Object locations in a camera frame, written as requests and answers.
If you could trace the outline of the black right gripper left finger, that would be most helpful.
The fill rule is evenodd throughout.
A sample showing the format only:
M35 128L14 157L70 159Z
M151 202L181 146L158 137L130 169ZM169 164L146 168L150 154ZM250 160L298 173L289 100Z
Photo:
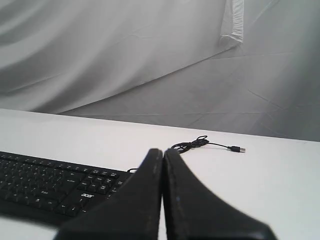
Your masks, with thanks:
M163 153L152 148L111 198L65 223L57 240L156 240L162 201Z

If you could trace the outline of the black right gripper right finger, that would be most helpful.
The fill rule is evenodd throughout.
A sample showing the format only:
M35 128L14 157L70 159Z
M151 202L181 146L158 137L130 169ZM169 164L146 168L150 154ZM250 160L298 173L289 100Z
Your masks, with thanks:
M169 240L275 240L265 223L232 207L192 173L174 149L164 153L162 195Z

